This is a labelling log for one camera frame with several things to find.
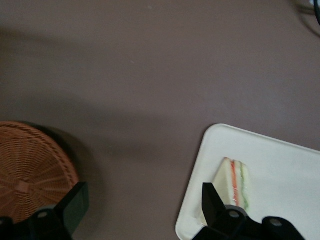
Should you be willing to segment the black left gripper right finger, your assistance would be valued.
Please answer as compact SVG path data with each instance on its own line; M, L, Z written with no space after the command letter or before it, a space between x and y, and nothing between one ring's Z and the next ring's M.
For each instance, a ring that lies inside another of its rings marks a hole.
M199 231L201 240L303 240L288 220L265 217L252 220L240 207L224 205L212 183L202 185L202 211L207 226Z

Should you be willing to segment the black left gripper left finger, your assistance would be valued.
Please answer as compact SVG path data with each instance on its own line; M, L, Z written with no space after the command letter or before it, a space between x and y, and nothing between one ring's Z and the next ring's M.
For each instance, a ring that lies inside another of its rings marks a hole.
M78 182L55 206L46 206L14 223L0 217L2 240L71 240L90 206L87 182Z

